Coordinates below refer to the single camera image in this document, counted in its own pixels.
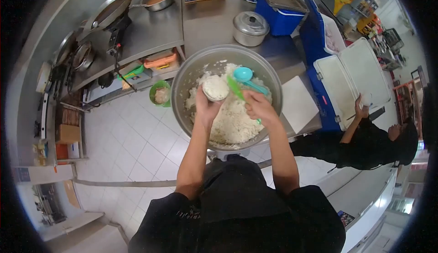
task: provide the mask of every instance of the white tile floor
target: white tile floor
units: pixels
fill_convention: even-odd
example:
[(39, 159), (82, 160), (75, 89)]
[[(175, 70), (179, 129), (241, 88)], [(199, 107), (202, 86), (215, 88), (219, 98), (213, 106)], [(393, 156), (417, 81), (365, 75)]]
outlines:
[[(156, 107), (150, 102), (149, 89), (94, 108), (85, 115), (85, 137), (90, 159), (77, 163), (78, 178), (101, 182), (175, 180), (190, 141), (171, 108)], [(268, 145), (255, 146), (247, 158), (254, 162), (268, 160), (270, 148)], [(327, 171), (333, 167), (314, 158), (296, 157), (296, 160), (301, 186), (317, 184), (327, 178)], [(272, 167), (264, 168), (262, 172), (266, 183), (274, 187)], [(105, 217), (120, 224), (131, 238), (150, 201), (170, 194), (175, 188), (76, 184), (76, 189), (85, 210), (105, 212)]]

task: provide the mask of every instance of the green bowl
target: green bowl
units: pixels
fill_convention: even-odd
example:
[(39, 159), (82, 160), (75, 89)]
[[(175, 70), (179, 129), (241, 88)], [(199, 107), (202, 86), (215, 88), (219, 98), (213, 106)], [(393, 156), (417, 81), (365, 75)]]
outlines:
[(163, 104), (158, 104), (158, 103), (155, 102), (155, 93), (157, 92), (157, 89), (158, 88), (163, 88), (163, 87), (171, 89), (169, 83), (167, 83), (166, 81), (164, 81), (164, 80), (157, 81), (157, 83), (155, 83), (151, 87), (151, 90), (149, 91), (149, 98), (150, 98), (151, 102), (154, 105), (156, 105), (157, 107), (168, 108), (168, 107), (170, 107), (170, 98), (169, 98), (169, 100), (166, 103), (163, 103)]

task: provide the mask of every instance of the rice-filled bowl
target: rice-filled bowl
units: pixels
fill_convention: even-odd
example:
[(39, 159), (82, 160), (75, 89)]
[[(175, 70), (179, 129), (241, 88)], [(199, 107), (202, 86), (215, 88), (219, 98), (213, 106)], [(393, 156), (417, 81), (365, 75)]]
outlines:
[[(265, 86), (270, 92), (267, 99), (272, 103), (277, 114), (282, 109), (282, 90), (279, 78), (272, 66), (259, 54), (236, 45), (219, 45), (203, 49), (189, 57), (182, 65), (172, 82), (171, 103), (172, 109), (183, 132), (191, 136), (193, 117), (196, 112), (194, 96), (202, 79), (209, 76), (222, 76), (226, 71), (232, 71), (239, 66), (248, 67), (254, 71), (253, 82)], [(238, 121), (224, 121), (218, 123), (219, 112), (210, 136), (209, 148), (220, 152), (238, 152), (257, 144), (267, 136), (267, 131), (256, 120), (248, 121), (249, 117), (244, 110), (244, 102), (236, 102), (237, 98), (232, 91), (225, 99), (224, 105), (229, 105)]]

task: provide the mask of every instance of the paper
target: paper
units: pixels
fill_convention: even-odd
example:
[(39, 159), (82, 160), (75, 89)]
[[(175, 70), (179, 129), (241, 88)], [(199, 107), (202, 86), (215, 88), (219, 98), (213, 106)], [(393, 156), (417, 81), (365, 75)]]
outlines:
[(295, 76), (283, 86), (282, 113), (298, 134), (319, 112), (318, 107), (299, 76)]

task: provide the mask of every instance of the orange lid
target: orange lid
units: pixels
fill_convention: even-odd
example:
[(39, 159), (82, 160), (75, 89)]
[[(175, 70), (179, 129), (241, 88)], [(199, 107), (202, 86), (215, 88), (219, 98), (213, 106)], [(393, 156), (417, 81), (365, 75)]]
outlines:
[(151, 68), (151, 67), (158, 67), (170, 62), (173, 62), (177, 60), (177, 54), (174, 53), (173, 55), (171, 55), (170, 57), (164, 57), (155, 61), (145, 61), (145, 63), (143, 64), (145, 66), (145, 68)]

